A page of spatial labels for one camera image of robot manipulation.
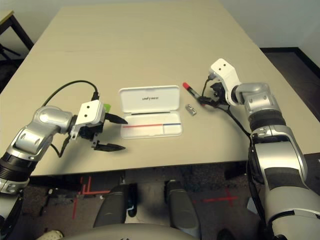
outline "baseboard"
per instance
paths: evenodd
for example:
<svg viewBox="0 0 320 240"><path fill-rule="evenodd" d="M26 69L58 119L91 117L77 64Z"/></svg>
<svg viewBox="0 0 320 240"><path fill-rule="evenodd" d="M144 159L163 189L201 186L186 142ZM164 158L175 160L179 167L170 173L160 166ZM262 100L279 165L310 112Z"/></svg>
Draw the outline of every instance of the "baseboard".
<svg viewBox="0 0 320 240"><path fill-rule="evenodd" d="M316 65L299 47L262 47L263 53L295 53L301 61L320 78L320 67Z"/></svg>

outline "blue line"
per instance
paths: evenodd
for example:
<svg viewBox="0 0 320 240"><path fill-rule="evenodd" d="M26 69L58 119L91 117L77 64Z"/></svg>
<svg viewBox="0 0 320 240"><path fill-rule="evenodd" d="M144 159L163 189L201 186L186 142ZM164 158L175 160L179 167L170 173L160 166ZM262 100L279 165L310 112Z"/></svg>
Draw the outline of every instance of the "blue line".
<svg viewBox="0 0 320 240"><path fill-rule="evenodd" d="M164 123L163 126L169 126L169 125L181 125L181 123Z"/></svg>

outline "beige tabletop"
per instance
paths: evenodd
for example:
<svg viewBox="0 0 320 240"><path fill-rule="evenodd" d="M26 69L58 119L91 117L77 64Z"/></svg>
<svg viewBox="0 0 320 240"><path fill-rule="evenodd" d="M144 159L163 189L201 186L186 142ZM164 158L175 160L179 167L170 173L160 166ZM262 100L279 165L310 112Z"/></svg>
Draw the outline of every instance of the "beige tabletop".
<svg viewBox="0 0 320 240"><path fill-rule="evenodd" d="M0 152L57 88L74 80L95 83L100 99L122 115L119 89L188 82L201 92L209 66L232 64L243 83L266 82L304 154L320 152L320 124L295 91L231 15L215 0L177 0L62 8L0 95ZM93 89L80 83L56 95L51 105L77 114ZM191 116L185 105L197 110ZM249 130L243 106L231 110ZM85 139L71 142L62 158L50 147L33 175L59 175L245 160L246 136L219 109L200 107L181 87L183 133L177 137L122 139L106 122L102 144L125 146L94 151ZM60 149L66 136L56 135Z"/></svg>
<svg viewBox="0 0 320 240"><path fill-rule="evenodd" d="M12 10L0 11L0 25L14 14Z"/></svg>

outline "red marker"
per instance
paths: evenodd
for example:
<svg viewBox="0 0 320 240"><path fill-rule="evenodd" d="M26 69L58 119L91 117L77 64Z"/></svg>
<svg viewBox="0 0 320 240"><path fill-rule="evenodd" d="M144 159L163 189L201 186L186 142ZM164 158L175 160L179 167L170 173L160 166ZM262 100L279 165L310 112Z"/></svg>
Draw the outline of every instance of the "red marker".
<svg viewBox="0 0 320 240"><path fill-rule="evenodd" d="M182 86L183 86L195 99L198 100L198 98L200 98L200 95L199 95L195 90L193 90L193 88L190 87L188 83L184 82L184 83L182 84Z"/></svg>

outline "green tag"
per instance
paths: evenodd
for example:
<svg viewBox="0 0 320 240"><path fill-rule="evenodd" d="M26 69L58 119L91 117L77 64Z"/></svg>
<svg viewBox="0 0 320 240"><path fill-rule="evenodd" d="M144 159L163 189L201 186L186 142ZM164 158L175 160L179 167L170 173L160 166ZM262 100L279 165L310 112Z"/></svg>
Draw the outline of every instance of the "green tag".
<svg viewBox="0 0 320 240"><path fill-rule="evenodd" d="M103 106L105 107L105 112L109 113L111 105L110 104L103 104Z"/></svg>

